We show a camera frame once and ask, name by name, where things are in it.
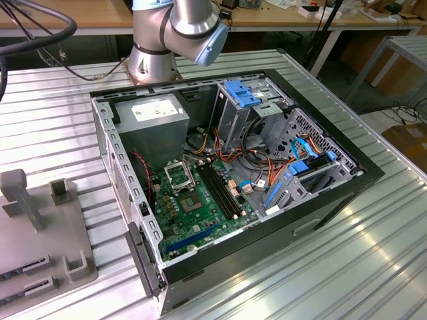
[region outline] workbench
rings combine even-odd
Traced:
[[[52,9],[58,10],[72,17],[79,29],[76,35],[131,35],[133,34],[133,17],[122,0],[36,0]],[[52,32],[58,32],[64,27],[64,23],[53,17],[34,11],[33,18],[38,20]],[[295,7],[283,10],[271,3],[264,2],[261,9],[236,8],[233,10],[233,25],[231,32],[253,32],[253,31],[315,31],[319,20],[316,18],[305,18],[297,12]],[[34,28],[31,22],[22,18],[25,27],[28,27],[34,35],[45,35],[38,28]],[[409,35],[416,35],[426,23],[417,19],[410,19],[408,23],[391,21],[377,23],[362,13],[358,12],[351,18],[342,17],[333,21],[329,30],[331,31],[319,57],[317,58],[311,73],[318,75],[328,55],[334,47],[338,37],[343,31],[369,31],[369,30],[409,30]],[[0,37],[22,37],[22,31],[0,11]],[[380,77],[376,78],[379,83],[391,65],[396,61],[390,60],[387,68],[384,68]]]
[[[95,75],[113,65],[74,69]],[[164,319],[425,319],[427,176],[289,55],[229,53],[208,68],[181,58],[177,66],[186,79],[276,69],[386,175],[325,227]],[[13,319],[157,319],[123,236],[89,101],[90,91],[129,85],[124,70],[96,83],[61,68],[10,72],[0,104],[0,171],[24,169],[28,187],[59,177],[77,185],[99,271],[94,282]]]

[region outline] power cable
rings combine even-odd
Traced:
[[[328,29],[331,25],[332,21],[334,20],[336,13],[338,12],[339,8],[341,7],[341,4],[344,2],[344,0],[337,0],[335,2],[334,8],[332,9],[332,12],[330,13],[328,20],[325,22],[325,25],[323,26],[322,31],[319,34],[314,35],[313,38],[313,49],[307,54],[307,57],[305,61],[303,62],[304,68],[308,69],[310,66],[311,61],[314,59],[316,55],[318,55],[318,51],[320,48],[323,47],[323,44],[326,42],[326,39],[328,37]]]
[[[304,55],[303,64],[304,64],[304,63],[306,63],[307,55],[308,55],[308,53],[313,49],[312,45],[313,45],[313,42],[314,42],[314,38],[315,38],[315,37],[316,37],[316,35],[318,34],[319,29],[320,29],[320,26],[322,25],[322,21],[323,21],[323,17],[324,17],[324,15],[325,15],[325,11],[326,11],[326,1],[325,1],[325,5],[323,6],[323,12],[322,12],[322,16],[320,17],[320,21],[319,21],[319,24],[318,24],[318,28],[316,29],[316,32],[314,33],[314,35],[313,35],[313,37],[312,37],[312,40],[310,41],[310,44],[309,44],[309,45],[308,45],[308,47],[307,47],[306,54]]]
[[[33,39],[32,34],[30,34],[30,32],[28,32],[28,30],[26,30],[26,28],[22,25],[22,23],[20,22],[20,20],[16,17],[16,15],[12,12],[12,10],[8,7],[8,5],[12,8],[14,8],[14,10],[18,11],[20,14],[22,14],[25,18],[27,18],[28,20],[30,20],[31,22],[33,22],[34,24],[36,24],[38,27],[40,27],[42,30],[44,30],[44,32],[53,35],[52,32],[50,32],[47,28],[45,28],[42,24],[40,24],[39,22],[37,22],[36,20],[34,20],[33,18],[31,18],[30,16],[28,16],[28,14],[26,14],[24,11],[22,11],[20,8],[18,8],[16,5],[10,3],[8,0],[0,0],[0,7],[2,8],[2,10],[4,10],[4,12],[6,12],[6,14],[8,14],[8,16],[12,19],[12,21],[17,24],[21,30],[24,32],[25,36],[28,39]],[[85,80],[85,81],[98,81],[101,79],[104,79],[106,77],[108,77],[109,75],[111,75],[128,57],[124,57],[121,61],[119,61],[119,63],[117,65],[115,65],[110,71],[108,71],[107,73],[102,73],[102,74],[98,74],[98,75],[94,75],[92,78],[87,78],[84,77],[80,74],[78,74],[77,72],[75,72],[73,69],[69,68],[68,66],[64,65],[62,62],[60,62],[60,60],[58,60],[50,51],[48,51],[45,48],[41,48],[41,50],[43,50],[46,54],[48,54],[48,56],[50,56],[50,58],[52,60],[54,60],[54,62],[56,62],[57,65],[66,68],[66,70],[68,70],[70,73],[72,73],[73,75],[75,75],[76,77]],[[60,48],[59,51],[59,55],[61,55],[61,52],[63,54],[63,56],[65,56],[64,52],[62,51],[62,49]],[[42,58],[42,60],[48,64],[50,67],[52,65],[49,64],[49,62],[47,62],[43,56],[39,53],[40,58]]]
[[[0,102],[5,94],[7,85],[7,66],[6,60],[0,57]]]
[[[0,1],[3,4],[10,3],[9,0],[0,0]],[[25,42],[16,43],[13,45],[6,45],[4,47],[0,47],[0,57],[5,57],[7,55],[16,55],[16,54],[24,53],[31,50],[37,50],[37,49],[46,47],[48,45],[58,43],[72,36],[77,30],[77,23],[72,18],[68,17],[67,15],[64,15],[63,13],[44,7],[30,0],[14,0],[14,2],[20,3],[22,5],[26,5],[27,7],[30,7],[34,10],[56,17],[66,22],[68,26],[63,30],[61,30],[60,32],[47,37],[32,39],[30,41],[25,41]]]

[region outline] black cable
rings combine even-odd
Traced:
[[[427,122],[427,113],[423,110],[418,110],[418,106],[425,100],[427,100],[427,98],[420,100],[414,107],[403,106],[398,101],[393,101],[393,105],[391,105],[389,107],[381,107],[381,108],[371,109],[371,110],[369,110],[369,113],[375,112],[375,111],[380,111],[386,117],[394,120],[397,123],[401,123],[403,125],[406,125],[407,123],[416,123],[417,121],[421,121],[421,122],[425,123],[425,122]],[[391,110],[398,119],[396,119],[393,116],[388,115],[385,112],[386,110]],[[404,118],[403,116],[401,116],[400,113],[405,113],[405,114],[409,115],[410,117],[412,117],[413,119]]]
[[[0,57],[0,102],[5,95],[7,85],[7,66],[6,60]]]
[[[10,7],[14,8],[14,10],[18,11],[20,14],[24,16],[24,18],[30,20],[32,23],[34,23],[36,26],[38,26],[40,29],[42,29],[44,32],[46,32],[49,35],[53,35],[53,32],[45,28],[41,23],[39,23],[37,20],[33,19],[30,15],[28,15],[24,10],[21,10],[18,8],[13,2],[7,3]],[[58,43],[59,46],[59,52],[63,53],[61,43]]]
[[[3,3],[9,3],[6,0],[1,0]],[[27,7],[30,7],[34,10],[46,13],[48,15],[54,16],[68,24],[68,26],[61,30],[60,32],[50,35],[48,37],[42,37],[38,39],[33,39],[30,41],[25,41],[22,43],[16,43],[13,45],[6,45],[4,47],[0,47],[0,56],[4,57],[6,55],[16,55],[19,53],[24,53],[31,50],[40,49],[42,47],[46,47],[48,45],[52,45],[55,43],[58,43],[60,41],[63,41],[70,36],[72,36],[76,30],[77,30],[77,23],[67,15],[64,15],[56,10],[44,7],[42,5],[39,5],[38,3],[34,3],[30,0],[14,0],[16,3],[20,3],[22,5],[26,5]]]
[[[316,32],[314,33],[314,35],[313,35],[313,37],[312,37],[312,40],[310,41],[310,44],[308,45],[308,47],[307,47],[307,51],[306,51],[306,54],[304,55],[304,60],[303,60],[303,65],[306,63],[306,59],[307,59],[307,55],[308,55],[308,53],[313,49],[312,48],[312,45],[313,45],[313,41],[314,41],[314,38],[316,37],[316,35],[318,34],[318,32],[319,32],[319,29],[320,29],[320,26],[322,25],[322,21],[323,21],[323,17],[324,17],[324,15],[325,15],[325,11],[326,11],[326,1],[325,1],[325,5],[323,6],[323,12],[322,12],[322,17],[320,18],[320,21],[319,21],[319,24],[318,24],[318,28],[316,29]]]
[[[8,14],[8,16],[10,16],[10,18],[13,20],[13,22],[15,22],[24,32],[25,36],[27,38],[32,38],[32,34],[30,34],[28,32],[28,30],[26,30],[26,28],[22,25],[22,23],[20,22],[20,20],[18,20],[18,18],[16,17],[16,15],[12,12],[12,10],[10,10],[10,8],[8,8],[8,5],[10,5],[12,8],[14,8],[16,11],[18,11],[20,14],[22,14],[24,17],[28,18],[31,22],[33,22],[34,24],[36,24],[37,26],[39,26],[42,30],[44,30],[45,32],[52,34],[52,32],[50,32],[48,29],[46,29],[44,26],[42,26],[42,24],[38,23],[36,20],[30,18],[24,11],[22,11],[20,8],[16,7],[14,4],[9,3],[9,2],[5,2],[4,0],[0,0],[0,6],[2,7],[2,9],[6,12],[6,14]],[[58,60],[50,51],[48,51],[45,48],[42,48],[41,50],[43,50],[44,52],[46,52],[46,54],[48,54],[50,56],[50,58],[52,60],[54,60],[54,62],[56,62],[56,64],[58,64],[61,67],[66,68],[66,70],[68,70],[70,73],[72,73],[73,75],[75,75],[76,77],[85,80],[85,81],[97,81],[97,80],[101,80],[104,79],[106,77],[108,77],[109,75],[111,75],[128,57],[124,57],[121,61],[119,61],[118,64],[116,64],[110,71],[108,71],[107,73],[102,73],[99,75],[95,75],[92,78],[86,78],[78,73],[76,73],[73,69],[69,68],[68,66],[62,64],[62,62],[60,62],[60,60]],[[39,53],[40,58],[46,63],[48,64],[50,67],[51,65],[44,60],[43,56],[41,55],[41,53]]]
[[[318,55],[318,51],[320,48],[323,47],[324,43],[326,42],[326,39],[328,37],[328,29],[331,25],[332,21],[334,20],[336,13],[338,12],[338,9],[341,7],[341,4],[344,2],[344,0],[337,0],[335,2],[334,8],[332,9],[331,14],[328,17],[328,20],[326,21],[325,25],[323,26],[322,31],[314,36],[314,44],[313,49],[308,53],[307,59],[304,61],[303,66],[307,69],[311,63],[311,61],[314,59],[315,55]]]
[[[414,106],[414,109],[416,110],[419,107],[419,105],[421,104],[421,102],[424,102],[424,101],[427,101],[427,98],[419,100],[419,102],[417,102],[417,104]]]
[[[20,20],[18,20],[17,16],[14,14],[14,12],[7,6],[6,2],[3,2],[2,0],[0,0],[0,8],[11,18],[12,22],[14,22],[14,24],[16,24],[22,30],[22,32],[24,32],[25,37],[28,40],[34,39],[34,36],[32,34],[30,34],[30,32],[28,32],[28,30],[26,30],[26,28],[24,28],[24,26],[22,25]],[[37,53],[39,54],[40,59],[43,60],[44,63],[46,63],[50,67],[54,67],[54,65],[52,63],[50,63],[50,62],[48,62],[48,60],[46,60],[46,58],[43,56],[43,54],[40,52],[40,50],[37,50]]]

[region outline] metal grille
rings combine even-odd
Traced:
[[[131,200],[130,194],[127,192],[126,184],[121,176],[119,165],[116,160],[113,160],[113,172],[114,172],[114,189],[119,198],[120,207],[125,216],[126,223],[131,223]]]
[[[310,134],[316,143],[316,145],[322,151],[333,151],[337,160],[344,160],[343,164],[349,169],[353,169],[356,164],[343,152],[340,151],[338,146],[330,139],[325,138],[322,135],[322,132],[319,132],[319,129],[316,128],[316,125],[309,120],[300,109],[294,109],[288,119],[280,118],[276,123],[273,132],[276,131],[276,128],[283,127],[282,132],[276,139],[276,143],[271,148],[272,155],[274,157],[283,157],[291,159],[293,157],[291,142],[296,137],[301,137],[303,134]],[[298,145],[299,151],[303,151],[302,146]]]

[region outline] aluminum table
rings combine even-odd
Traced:
[[[363,70],[353,81],[352,86],[344,99],[346,103],[351,101],[352,97],[356,94],[357,90],[386,49],[393,50],[396,59],[397,57],[402,56],[427,72],[427,35],[416,35],[413,37],[385,37],[375,50],[374,54],[365,64]],[[427,83],[423,84],[421,88],[417,90],[411,102],[409,102],[409,106],[414,107],[416,102],[425,94],[426,91]]]
[[[427,177],[290,56],[221,55],[208,68],[178,59],[185,78],[274,68],[386,172],[323,229],[190,301],[165,319],[425,319]],[[106,72],[113,63],[74,69]],[[63,69],[11,72],[0,104],[0,170],[23,168],[29,187],[77,184],[99,277],[12,319],[156,319],[99,157],[93,90],[128,86],[124,71],[87,83]]]

